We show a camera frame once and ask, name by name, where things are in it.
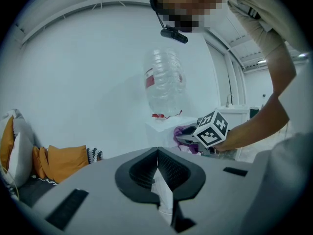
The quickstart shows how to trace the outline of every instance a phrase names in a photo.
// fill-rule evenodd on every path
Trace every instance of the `headset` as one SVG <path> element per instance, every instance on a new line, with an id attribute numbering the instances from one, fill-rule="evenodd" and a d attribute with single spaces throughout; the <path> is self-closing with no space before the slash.
<path id="1" fill-rule="evenodd" d="M 170 27 L 168 24 L 164 27 L 164 24 L 163 24 L 160 16 L 158 15 L 158 11 L 164 12 L 165 10 L 160 7 L 157 0 L 150 0 L 150 5 L 151 5 L 152 9 L 156 12 L 157 18 L 160 21 L 160 24 L 163 28 L 163 30 L 161 30 L 161 36 L 167 37 L 167 38 L 172 38 L 172 39 L 175 39 L 175 40 L 177 40 L 183 44 L 186 44 L 188 42 L 188 38 L 178 32 L 178 30 L 179 29 L 182 30 L 182 28 Z M 190 32 L 192 30 L 188 27 L 187 30 L 182 30 L 182 31 Z"/>

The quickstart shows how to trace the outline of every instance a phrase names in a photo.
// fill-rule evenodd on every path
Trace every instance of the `black slot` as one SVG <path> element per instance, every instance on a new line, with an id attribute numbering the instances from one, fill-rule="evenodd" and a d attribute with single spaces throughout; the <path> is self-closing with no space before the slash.
<path id="1" fill-rule="evenodd" d="M 246 174 L 248 173 L 247 170 L 240 170 L 240 169 L 236 169 L 236 168 L 232 168 L 232 167 L 226 167 L 223 171 L 229 172 L 231 174 L 235 174 L 238 176 L 242 176 L 245 177 Z"/>
<path id="2" fill-rule="evenodd" d="M 89 193 L 84 190 L 75 189 L 61 204 L 46 218 L 51 225 L 63 230 L 73 218 Z"/>
<path id="3" fill-rule="evenodd" d="M 196 130 L 195 126 L 190 126 L 190 127 L 187 127 L 186 129 L 182 130 L 181 134 L 182 135 L 190 135 L 190 134 L 194 133 L 195 130 Z"/>
<path id="4" fill-rule="evenodd" d="M 162 147 L 154 147 L 122 164 L 115 173 L 116 185 L 132 201 L 159 207 L 159 196 L 151 192 L 157 168 L 173 192 L 171 226 L 178 233 L 193 227 L 196 223 L 184 217 L 179 201 L 193 199 L 201 190 L 205 183 L 205 172 L 200 166 Z"/>

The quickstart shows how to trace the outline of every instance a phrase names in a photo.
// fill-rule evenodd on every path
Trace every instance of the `white wall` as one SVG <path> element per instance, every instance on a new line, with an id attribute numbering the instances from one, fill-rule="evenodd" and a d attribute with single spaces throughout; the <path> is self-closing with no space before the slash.
<path id="1" fill-rule="evenodd" d="M 225 53 L 224 57 L 225 57 L 226 65 L 227 65 L 227 71 L 228 71 L 228 76 L 229 76 L 231 93 L 234 96 L 232 99 L 232 103 L 236 105 L 236 104 L 239 104 L 239 91 L 238 91 L 236 74 L 235 74 L 233 64 L 231 62 L 229 52 Z"/>
<path id="2" fill-rule="evenodd" d="M 235 72 L 235 77 L 237 81 L 237 86 L 238 86 L 238 102 L 239 104 L 245 104 L 245 97 L 246 97 L 246 91 L 244 88 L 244 73 L 241 70 L 238 62 L 232 61 L 232 65 L 234 68 Z"/>
<path id="3" fill-rule="evenodd" d="M 27 43 L 20 66 L 1 66 L 0 114 L 18 108 L 38 145 L 86 144 L 112 157 L 147 147 L 151 117 L 143 85 L 147 50 L 173 47 L 186 72 L 183 114 L 218 106 L 214 65 L 203 36 L 187 44 L 160 35 L 152 9 L 105 6 L 45 29 Z"/>
<path id="4" fill-rule="evenodd" d="M 20 67 L 21 58 L 26 45 L 20 41 L 24 34 L 13 26 L 5 37 L 0 48 L 0 114 L 8 110 L 8 105 L 14 105 L 18 91 L 16 72 Z"/>
<path id="5" fill-rule="evenodd" d="M 227 96 L 230 94 L 230 83 L 225 57 L 218 50 L 207 44 L 214 62 L 217 82 L 220 90 L 221 106 L 226 105 Z"/>
<path id="6" fill-rule="evenodd" d="M 297 73 L 301 72 L 304 66 L 304 64 L 296 65 Z M 273 93 L 273 85 L 268 69 L 245 73 L 245 82 L 247 105 L 253 107 L 265 105 Z"/>

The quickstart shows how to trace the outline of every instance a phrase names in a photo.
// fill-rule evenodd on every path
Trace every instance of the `cushion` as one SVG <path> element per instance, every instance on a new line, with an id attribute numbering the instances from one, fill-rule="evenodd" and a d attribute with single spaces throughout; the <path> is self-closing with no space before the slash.
<path id="1" fill-rule="evenodd" d="M 17 187 L 21 187 L 29 178 L 33 166 L 32 160 L 33 144 L 24 133 L 19 133 L 14 141 L 11 152 L 9 169 L 5 180 L 14 186 L 12 178 Z"/>
<path id="2" fill-rule="evenodd" d="M 92 164 L 103 159 L 103 152 L 97 148 L 87 148 L 88 163 Z"/>
<path id="3" fill-rule="evenodd" d="M 53 180 L 53 174 L 52 174 L 52 172 L 50 170 L 48 159 L 47 159 L 47 156 L 46 156 L 46 150 L 45 150 L 44 147 L 40 147 L 39 157 L 40 157 L 40 163 L 41 163 L 41 166 L 43 167 L 45 175 L 49 179 Z"/>
<path id="4" fill-rule="evenodd" d="M 20 111 L 18 109 L 12 109 L 12 110 L 9 110 L 5 115 L 3 115 L 1 117 L 1 120 L 2 119 L 5 119 L 7 117 L 11 117 L 13 116 L 14 119 L 16 118 L 24 118 L 23 115 L 20 113 Z"/>
<path id="5" fill-rule="evenodd" d="M 34 165 L 34 169 L 36 171 L 36 174 L 41 179 L 44 179 L 45 178 L 45 172 L 44 172 L 44 169 L 40 163 L 39 149 L 36 146 L 33 147 L 33 165 Z"/>
<path id="6" fill-rule="evenodd" d="M 29 141 L 34 144 L 34 133 L 30 127 L 30 125 L 25 121 L 24 118 L 15 118 L 13 119 L 13 134 L 14 137 L 18 135 L 18 133 L 23 132 L 27 135 Z"/>
<path id="7" fill-rule="evenodd" d="M 88 165 L 86 146 L 58 149 L 49 146 L 49 166 L 55 182 L 60 183 Z"/>
<path id="8" fill-rule="evenodd" d="M 2 139 L 4 129 L 5 129 L 5 127 L 6 127 L 6 124 L 7 124 L 8 121 L 9 121 L 10 117 L 11 117 L 11 116 L 6 117 L 6 118 L 0 120 L 0 141 L 1 141 L 1 139 Z"/>
<path id="9" fill-rule="evenodd" d="M 9 118 L 4 129 L 2 139 L 0 142 L 0 159 L 1 165 L 8 169 L 11 151 L 14 144 L 13 136 L 13 116 Z"/>

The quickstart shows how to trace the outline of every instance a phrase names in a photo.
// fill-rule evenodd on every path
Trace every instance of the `person's hand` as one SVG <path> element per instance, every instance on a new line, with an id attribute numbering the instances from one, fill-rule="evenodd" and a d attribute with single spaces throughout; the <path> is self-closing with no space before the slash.
<path id="1" fill-rule="evenodd" d="M 223 151 L 227 151 L 227 142 L 226 140 L 224 142 L 218 143 L 217 145 L 213 146 L 217 151 L 219 152 L 223 152 Z"/>

